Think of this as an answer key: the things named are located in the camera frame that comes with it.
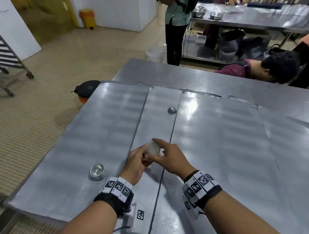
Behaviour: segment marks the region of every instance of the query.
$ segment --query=rack wheel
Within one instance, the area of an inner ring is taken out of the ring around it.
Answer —
[[[9,71],[6,68],[1,68],[0,69],[4,74],[9,74]]]
[[[15,94],[11,90],[5,89],[5,91],[6,91],[7,95],[9,95],[10,97],[14,97],[15,96]]]
[[[32,72],[27,72],[26,76],[27,76],[29,79],[34,79],[34,75],[32,74]]]

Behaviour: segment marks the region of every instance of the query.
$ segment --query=white bucket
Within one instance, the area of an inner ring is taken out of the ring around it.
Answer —
[[[146,50],[147,57],[150,61],[156,63],[163,62],[164,49],[159,46],[151,46]]]

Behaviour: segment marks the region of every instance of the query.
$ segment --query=black hair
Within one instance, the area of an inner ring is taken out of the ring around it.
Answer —
[[[269,69],[269,74],[276,79],[275,82],[284,84],[297,75],[300,61],[295,52],[285,51],[264,58],[261,66]]]

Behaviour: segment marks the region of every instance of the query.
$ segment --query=black wrist strap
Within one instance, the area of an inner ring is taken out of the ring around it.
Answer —
[[[214,196],[216,196],[218,193],[220,193],[223,189],[221,188],[220,185],[216,185],[214,186],[211,190],[209,190],[207,192],[207,194],[202,197],[201,199],[199,199],[197,202],[196,202],[196,205],[198,207],[200,207],[202,210],[203,208],[205,207],[206,203],[209,201],[209,199],[213,198]]]
[[[93,200],[95,201],[104,201],[108,203],[116,212],[117,218],[121,216],[124,212],[122,209],[124,206],[124,203],[118,199],[114,194],[111,193],[99,193]]]
[[[199,170],[195,170],[194,172],[192,172],[190,175],[188,175],[185,179],[184,179],[184,182],[187,182],[189,179],[191,179],[191,177],[196,173],[198,172]]]

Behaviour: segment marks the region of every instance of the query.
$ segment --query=left hand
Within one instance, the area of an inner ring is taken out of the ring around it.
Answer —
[[[149,162],[145,162],[143,157],[146,148],[147,144],[142,145],[129,153],[123,171],[119,177],[124,178],[132,185],[136,185],[139,182],[143,172],[150,165]]]

